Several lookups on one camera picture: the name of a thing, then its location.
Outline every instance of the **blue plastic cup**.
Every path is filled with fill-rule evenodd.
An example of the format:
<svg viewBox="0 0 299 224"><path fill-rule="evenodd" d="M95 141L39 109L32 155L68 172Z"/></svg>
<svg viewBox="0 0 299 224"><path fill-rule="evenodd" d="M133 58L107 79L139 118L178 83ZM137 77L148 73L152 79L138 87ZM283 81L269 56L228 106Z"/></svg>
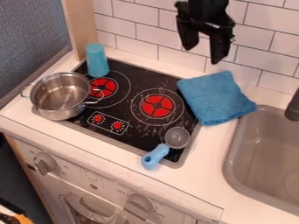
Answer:
<svg viewBox="0 0 299 224"><path fill-rule="evenodd" d="M102 44L87 45L87 69L89 75L93 77L102 77L109 73L109 64Z"/></svg>

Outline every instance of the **white tile backsplash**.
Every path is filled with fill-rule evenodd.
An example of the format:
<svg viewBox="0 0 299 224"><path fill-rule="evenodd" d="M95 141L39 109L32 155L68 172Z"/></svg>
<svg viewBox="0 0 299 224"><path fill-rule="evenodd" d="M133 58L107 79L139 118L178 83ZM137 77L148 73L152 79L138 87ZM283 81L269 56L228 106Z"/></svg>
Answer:
<svg viewBox="0 0 299 224"><path fill-rule="evenodd" d="M98 40L105 46L111 46L116 48L116 40L115 35L105 31L97 31L98 33Z"/></svg>
<svg viewBox="0 0 299 224"><path fill-rule="evenodd" d="M111 0L94 0L94 12L112 16Z"/></svg>
<svg viewBox="0 0 299 224"><path fill-rule="evenodd" d="M172 30L172 31L177 31L177 19L176 19L177 13L175 11L169 11L169 10L160 10L160 15L159 15L159 26Z"/></svg>
<svg viewBox="0 0 299 224"><path fill-rule="evenodd" d="M176 11L174 6L177 0L135 0L137 4L146 4L152 7Z"/></svg>
<svg viewBox="0 0 299 224"><path fill-rule="evenodd" d="M268 4L274 6L283 6L284 0L246 0L250 3L257 3L257 4Z"/></svg>
<svg viewBox="0 0 299 224"><path fill-rule="evenodd" d="M299 11L250 3L245 24L299 34L298 20Z"/></svg>
<svg viewBox="0 0 299 224"><path fill-rule="evenodd" d="M118 0L113 0L113 7L116 18L157 26L158 9Z"/></svg>
<svg viewBox="0 0 299 224"><path fill-rule="evenodd" d="M236 45L251 46L261 50L268 50L274 32L238 24L234 34L236 35Z"/></svg>
<svg viewBox="0 0 299 224"><path fill-rule="evenodd" d="M299 58L299 36L277 32L271 46L271 52Z"/></svg>
<svg viewBox="0 0 299 224"><path fill-rule="evenodd" d="M296 73L295 73L295 77L299 78L299 67L297 67Z"/></svg>
<svg viewBox="0 0 299 224"><path fill-rule="evenodd" d="M239 46L236 63L292 76L299 59Z"/></svg>
<svg viewBox="0 0 299 224"><path fill-rule="evenodd" d="M134 38L136 36L135 24L114 17L95 14L96 28L105 32L112 32L122 36Z"/></svg>
<svg viewBox="0 0 299 224"><path fill-rule="evenodd" d="M117 36L116 39L118 49L157 60L157 45L121 36Z"/></svg>
<svg viewBox="0 0 299 224"><path fill-rule="evenodd" d="M236 45L231 45L231 50L227 57L224 58L226 61L233 61L234 56L236 54L237 46ZM199 44L196 45L194 48L192 48L189 53L196 53L199 55L203 55L206 57L211 57L210 53L210 40L208 38L200 38Z"/></svg>
<svg viewBox="0 0 299 224"><path fill-rule="evenodd" d="M263 72L259 86L292 95L299 87L299 79Z"/></svg>
<svg viewBox="0 0 299 224"><path fill-rule="evenodd" d="M228 57L218 65L211 65L205 34L199 33L200 42L190 51L182 47L176 1L94 0L99 41L207 73L231 70L238 81L292 92L288 85L299 81L299 0L230 0L226 11L237 23L236 37ZM277 87L280 81L283 87Z"/></svg>
<svg viewBox="0 0 299 224"><path fill-rule="evenodd" d="M298 0L287 0L284 7L292 9L292 10L299 10L299 1Z"/></svg>
<svg viewBox="0 0 299 224"><path fill-rule="evenodd" d="M137 38L160 46L181 49L181 40L177 32L138 24Z"/></svg>
<svg viewBox="0 0 299 224"><path fill-rule="evenodd" d="M205 70L205 57L172 50L167 47L159 46L159 59L163 62L175 64L179 67L187 67L200 72L204 72Z"/></svg>
<svg viewBox="0 0 299 224"><path fill-rule="evenodd" d="M240 66L234 63L220 61L217 65L212 65L210 59L206 61L206 73L214 74L217 72L229 70L233 73L233 77L237 81L242 81L256 85L261 75L261 70Z"/></svg>
<svg viewBox="0 0 299 224"><path fill-rule="evenodd" d="M231 0L226 11L237 24L242 24L245 17L246 8L247 3Z"/></svg>

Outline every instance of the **blue towel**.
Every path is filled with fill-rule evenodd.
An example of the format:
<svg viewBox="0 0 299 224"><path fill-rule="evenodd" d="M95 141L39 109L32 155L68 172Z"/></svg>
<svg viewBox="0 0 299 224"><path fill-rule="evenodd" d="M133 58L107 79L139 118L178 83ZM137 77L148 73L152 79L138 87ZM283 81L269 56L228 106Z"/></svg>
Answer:
<svg viewBox="0 0 299 224"><path fill-rule="evenodd" d="M229 71L180 80L177 86L203 125L225 123L257 110Z"/></svg>

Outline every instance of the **toy stove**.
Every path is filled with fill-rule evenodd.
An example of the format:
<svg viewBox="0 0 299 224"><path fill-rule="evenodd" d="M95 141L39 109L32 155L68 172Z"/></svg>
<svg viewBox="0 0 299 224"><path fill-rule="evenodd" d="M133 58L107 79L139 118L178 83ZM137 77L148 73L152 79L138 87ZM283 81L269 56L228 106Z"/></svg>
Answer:
<svg viewBox="0 0 299 224"><path fill-rule="evenodd" d="M108 63L110 73L101 78L87 74L86 62L74 70L90 80L92 91L88 100L102 100L88 105L69 123L139 155L163 143L164 134L172 127L184 127L192 134L198 122L177 89L178 78L111 59ZM162 163L178 167L187 152L186 148L170 149Z"/></svg>

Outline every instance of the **red burner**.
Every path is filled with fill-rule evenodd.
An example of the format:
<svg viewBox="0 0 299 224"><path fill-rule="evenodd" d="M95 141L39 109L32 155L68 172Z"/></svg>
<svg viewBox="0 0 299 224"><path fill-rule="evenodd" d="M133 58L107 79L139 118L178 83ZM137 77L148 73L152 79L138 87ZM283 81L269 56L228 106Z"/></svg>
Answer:
<svg viewBox="0 0 299 224"><path fill-rule="evenodd" d="M142 101L143 113L153 118L164 118L171 114L173 108L173 100L162 94L153 94Z"/></svg>
<svg viewBox="0 0 299 224"><path fill-rule="evenodd" d="M102 96L104 98L107 98L117 90L117 83L114 80L108 78L99 78L96 80L92 80L90 82L90 85L92 89L90 95L97 98L101 98Z"/></svg>
<svg viewBox="0 0 299 224"><path fill-rule="evenodd" d="M122 128L122 123L121 123L121 122L114 122L114 123L113 123L113 128L114 128L115 130L119 130L119 129L121 129L121 128Z"/></svg>
<svg viewBox="0 0 299 224"><path fill-rule="evenodd" d="M102 120L103 120L103 116L102 115L96 115L94 117L94 120L97 122L97 123L100 123Z"/></svg>

